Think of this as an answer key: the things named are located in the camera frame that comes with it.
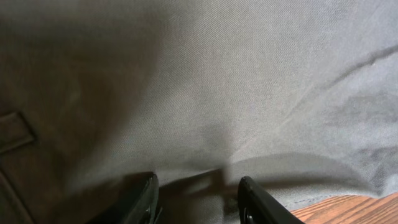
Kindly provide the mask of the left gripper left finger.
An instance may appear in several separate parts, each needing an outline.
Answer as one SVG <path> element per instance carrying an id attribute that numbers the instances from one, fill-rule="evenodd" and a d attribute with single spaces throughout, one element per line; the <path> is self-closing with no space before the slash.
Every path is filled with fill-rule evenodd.
<path id="1" fill-rule="evenodd" d="M 150 172 L 87 224 L 156 224 L 159 219 L 159 180 Z"/>

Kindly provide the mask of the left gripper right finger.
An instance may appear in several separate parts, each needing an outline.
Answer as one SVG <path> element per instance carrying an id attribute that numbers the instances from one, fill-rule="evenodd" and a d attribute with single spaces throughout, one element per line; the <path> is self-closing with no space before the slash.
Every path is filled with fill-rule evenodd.
<path id="1" fill-rule="evenodd" d="M 249 176 L 239 182 L 238 208 L 241 224 L 303 224 Z"/>

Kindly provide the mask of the grey shorts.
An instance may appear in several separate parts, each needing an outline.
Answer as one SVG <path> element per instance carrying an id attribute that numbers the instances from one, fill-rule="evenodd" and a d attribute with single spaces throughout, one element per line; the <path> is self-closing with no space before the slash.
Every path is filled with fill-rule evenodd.
<path id="1" fill-rule="evenodd" d="M 165 223 L 397 192 L 396 1 L 2 1 L 1 222 Z"/>

